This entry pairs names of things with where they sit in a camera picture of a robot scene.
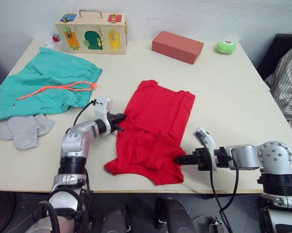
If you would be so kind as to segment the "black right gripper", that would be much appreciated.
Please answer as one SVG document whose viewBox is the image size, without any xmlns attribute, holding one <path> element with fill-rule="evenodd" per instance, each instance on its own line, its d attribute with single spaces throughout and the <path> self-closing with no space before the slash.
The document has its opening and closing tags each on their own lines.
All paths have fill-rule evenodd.
<svg viewBox="0 0 292 233">
<path fill-rule="evenodd" d="M 182 155 L 174 159 L 177 164 L 197 165 L 199 171 L 211 171 L 212 161 L 208 149 L 196 148 L 192 155 Z"/>
</svg>

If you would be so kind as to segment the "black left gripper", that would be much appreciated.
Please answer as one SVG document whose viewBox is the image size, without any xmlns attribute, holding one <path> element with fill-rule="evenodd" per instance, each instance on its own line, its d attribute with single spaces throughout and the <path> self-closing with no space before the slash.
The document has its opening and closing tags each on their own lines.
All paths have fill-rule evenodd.
<svg viewBox="0 0 292 233">
<path fill-rule="evenodd" d="M 124 132 L 124 128 L 118 126 L 118 122 L 123 122 L 126 119 L 127 115 L 123 113 L 112 114 L 107 113 L 107 119 L 110 124 L 110 132 L 119 131 Z"/>
</svg>

